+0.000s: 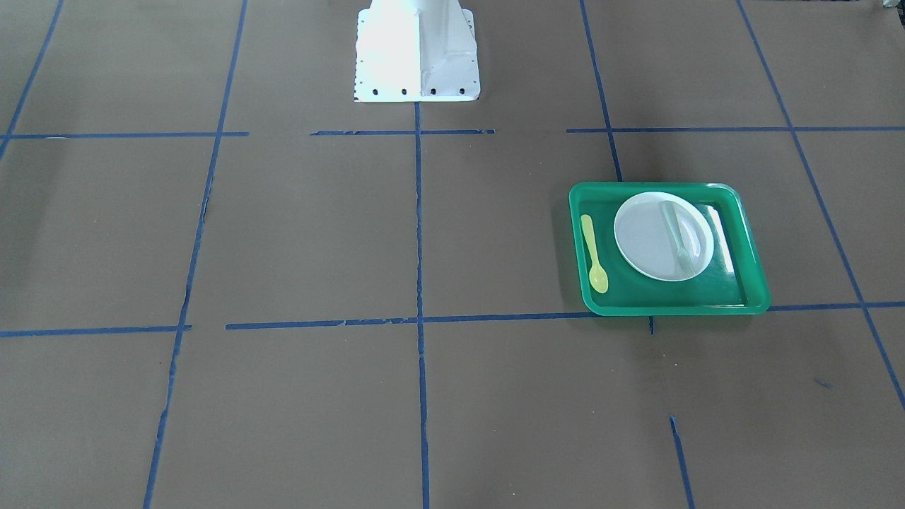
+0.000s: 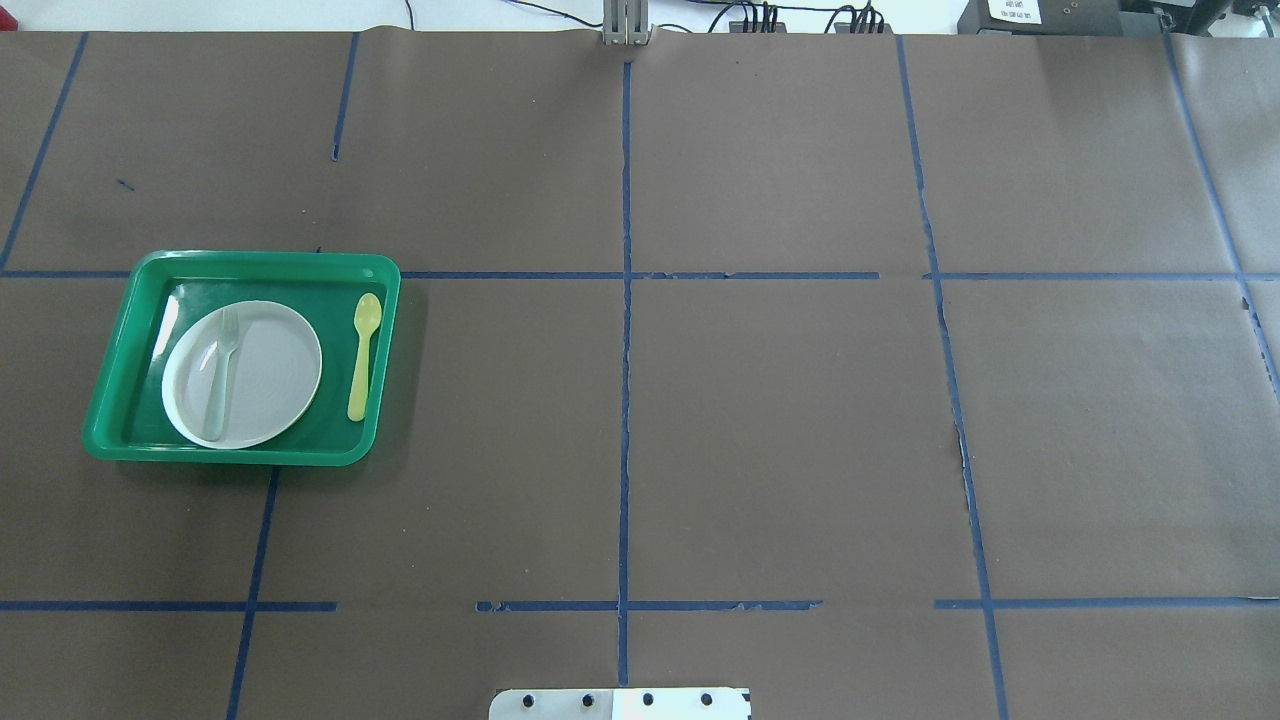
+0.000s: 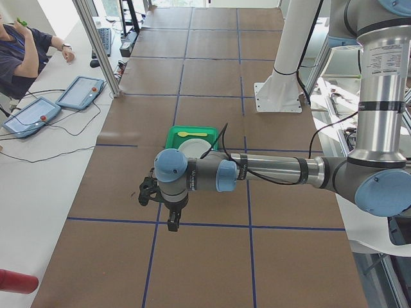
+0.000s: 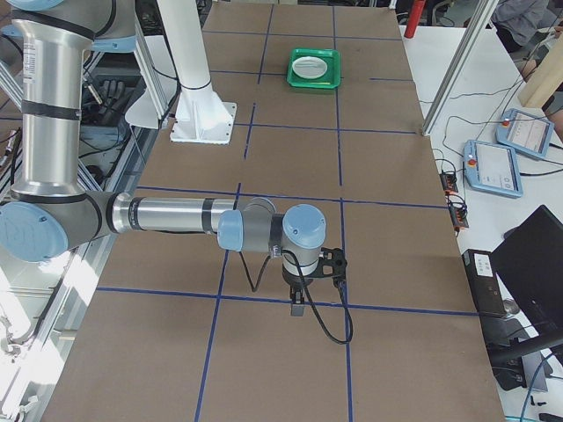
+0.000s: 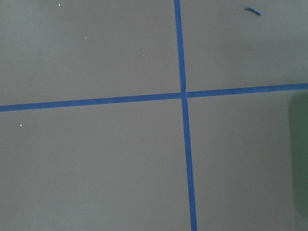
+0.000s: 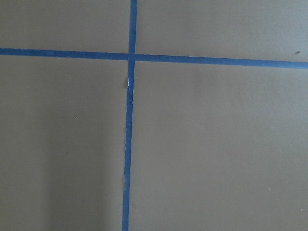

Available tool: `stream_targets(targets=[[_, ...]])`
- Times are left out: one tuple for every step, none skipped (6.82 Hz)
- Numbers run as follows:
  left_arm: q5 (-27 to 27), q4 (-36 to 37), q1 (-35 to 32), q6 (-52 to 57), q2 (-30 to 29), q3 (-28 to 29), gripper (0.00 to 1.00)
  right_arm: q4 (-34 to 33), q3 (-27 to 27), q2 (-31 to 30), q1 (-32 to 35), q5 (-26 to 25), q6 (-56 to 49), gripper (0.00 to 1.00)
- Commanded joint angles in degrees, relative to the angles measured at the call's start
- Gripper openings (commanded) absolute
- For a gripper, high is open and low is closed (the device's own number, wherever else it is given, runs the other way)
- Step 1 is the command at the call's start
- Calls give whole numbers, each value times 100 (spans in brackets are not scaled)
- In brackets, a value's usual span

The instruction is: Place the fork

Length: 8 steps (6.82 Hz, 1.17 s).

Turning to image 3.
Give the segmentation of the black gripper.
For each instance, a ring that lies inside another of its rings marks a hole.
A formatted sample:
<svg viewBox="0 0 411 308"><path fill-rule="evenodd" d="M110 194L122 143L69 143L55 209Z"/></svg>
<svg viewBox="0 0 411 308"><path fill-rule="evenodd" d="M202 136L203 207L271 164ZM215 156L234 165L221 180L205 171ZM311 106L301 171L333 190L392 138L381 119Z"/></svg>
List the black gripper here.
<svg viewBox="0 0 411 308"><path fill-rule="evenodd" d="M188 204L189 197L185 196L179 201L165 201L164 204L166 208L170 211L170 215L167 221L169 231L178 231L180 212Z"/></svg>

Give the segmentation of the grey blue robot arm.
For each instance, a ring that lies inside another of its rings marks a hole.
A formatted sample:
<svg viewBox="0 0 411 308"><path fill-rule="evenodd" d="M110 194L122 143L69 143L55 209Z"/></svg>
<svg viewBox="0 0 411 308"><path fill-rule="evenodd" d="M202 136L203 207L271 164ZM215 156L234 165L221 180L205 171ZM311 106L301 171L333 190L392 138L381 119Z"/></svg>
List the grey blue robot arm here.
<svg viewBox="0 0 411 308"><path fill-rule="evenodd" d="M179 150L157 154L140 185L139 203L163 203L168 229L177 231L191 191L229 192L240 180L327 189L373 216L410 207L410 174L399 151L410 56L409 1L333 1L329 40L363 48L356 144L346 158L271 157L206 151L188 158Z"/></svg>

